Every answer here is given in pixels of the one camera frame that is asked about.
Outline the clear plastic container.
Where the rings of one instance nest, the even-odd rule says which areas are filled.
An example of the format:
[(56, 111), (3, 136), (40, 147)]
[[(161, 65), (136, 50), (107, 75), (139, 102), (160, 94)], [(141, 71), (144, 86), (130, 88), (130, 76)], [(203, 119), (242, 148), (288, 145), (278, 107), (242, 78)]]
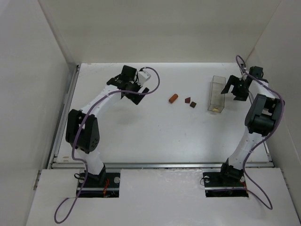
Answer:
[(211, 112), (221, 113), (225, 106), (225, 95), (221, 91), (226, 85), (226, 78), (214, 75), (210, 82), (209, 99), (207, 109)]

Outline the orange wooden cylinder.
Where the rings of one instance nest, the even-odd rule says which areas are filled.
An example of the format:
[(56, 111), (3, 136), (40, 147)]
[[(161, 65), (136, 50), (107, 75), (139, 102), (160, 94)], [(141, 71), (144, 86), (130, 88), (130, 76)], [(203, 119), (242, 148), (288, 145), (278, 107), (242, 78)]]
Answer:
[(172, 104), (172, 103), (175, 102), (175, 100), (177, 100), (178, 97), (179, 97), (179, 96), (178, 96), (177, 94), (173, 94), (173, 95), (169, 98), (168, 102)]

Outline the dark brown wooden cube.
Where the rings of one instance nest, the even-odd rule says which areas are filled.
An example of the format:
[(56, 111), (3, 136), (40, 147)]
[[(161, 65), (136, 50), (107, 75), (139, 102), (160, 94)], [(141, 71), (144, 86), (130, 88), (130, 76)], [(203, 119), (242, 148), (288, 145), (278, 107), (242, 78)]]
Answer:
[(196, 105), (197, 105), (197, 103), (195, 103), (195, 102), (190, 103), (190, 107), (192, 107), (192, 108), (195, 108)]

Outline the reddish brown wooden wedge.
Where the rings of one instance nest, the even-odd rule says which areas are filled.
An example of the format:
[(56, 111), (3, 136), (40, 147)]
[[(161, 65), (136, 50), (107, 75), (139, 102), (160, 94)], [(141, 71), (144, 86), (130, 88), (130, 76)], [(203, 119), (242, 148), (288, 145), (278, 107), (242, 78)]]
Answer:
[(188, 97), (188, 98), (186, 98), (184, 101), (185, 101), (185, 103), (190, 103), (190, 100), (191, 100), (191, 98), (190, 97)]

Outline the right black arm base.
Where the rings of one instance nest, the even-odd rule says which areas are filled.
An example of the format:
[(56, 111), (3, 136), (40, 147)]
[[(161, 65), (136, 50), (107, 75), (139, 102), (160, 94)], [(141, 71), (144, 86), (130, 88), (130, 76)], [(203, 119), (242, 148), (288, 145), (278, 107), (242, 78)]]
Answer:
[(243, 169), (223, 163), (220, 171), (204, 171), (200, 184), (207, 198), (249, 197)]

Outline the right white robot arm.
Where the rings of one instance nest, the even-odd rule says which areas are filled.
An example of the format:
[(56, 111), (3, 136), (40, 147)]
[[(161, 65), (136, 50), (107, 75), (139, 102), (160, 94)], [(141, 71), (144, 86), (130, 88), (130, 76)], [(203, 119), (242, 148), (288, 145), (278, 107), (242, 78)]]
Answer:
[(240, 78), (231, 75), (221, 93), (228, 93), (231, 86), (234, 100), (246, 101), (250, 98), (252, 102), (245, 118), (246, 129), (243, 137), (234, 153), (221, 166), (221, 179), (236, 183), (244, 176), (247, 158), (278, 127), (284, 113), (285, 101), (269, 89), (261, 67), (251, 67)]

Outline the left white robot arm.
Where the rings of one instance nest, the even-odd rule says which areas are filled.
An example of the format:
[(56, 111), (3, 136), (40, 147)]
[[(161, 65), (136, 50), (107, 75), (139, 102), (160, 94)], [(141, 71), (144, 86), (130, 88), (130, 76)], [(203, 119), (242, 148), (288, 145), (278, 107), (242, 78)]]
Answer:
[(72, 146), (72, 158), (83, 161), (87, 175), (93, 180), (100, 181), (105, 174), (105, 165), (97, 148), (101, 116), (124, 97), (138, 105), (150, 91), (143, 88), (150, 78), (151, 74), (147, 71), (124, 65), (121, 73), (110, 78), (90, 103), (79, 110), (70, 110), (65, 140)]

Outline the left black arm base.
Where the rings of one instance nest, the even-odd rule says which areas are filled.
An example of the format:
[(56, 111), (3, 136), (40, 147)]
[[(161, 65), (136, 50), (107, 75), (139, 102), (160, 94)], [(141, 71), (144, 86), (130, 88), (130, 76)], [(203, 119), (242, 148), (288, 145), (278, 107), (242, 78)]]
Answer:
[(79, 198), (118, 198), (119, 172), (105, 172), (101, 176), (88, 174)]

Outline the aluminium table rail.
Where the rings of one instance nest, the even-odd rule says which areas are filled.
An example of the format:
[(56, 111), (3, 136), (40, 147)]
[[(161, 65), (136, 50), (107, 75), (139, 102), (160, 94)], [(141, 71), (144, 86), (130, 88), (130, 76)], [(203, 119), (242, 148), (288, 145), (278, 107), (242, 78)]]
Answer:
[[(220, 168), (221, 163), (105, 163), (109, 169), (196, 169), (196, 168)], [(82, 163), (52, 163), (49, 169), (80, 169)]]

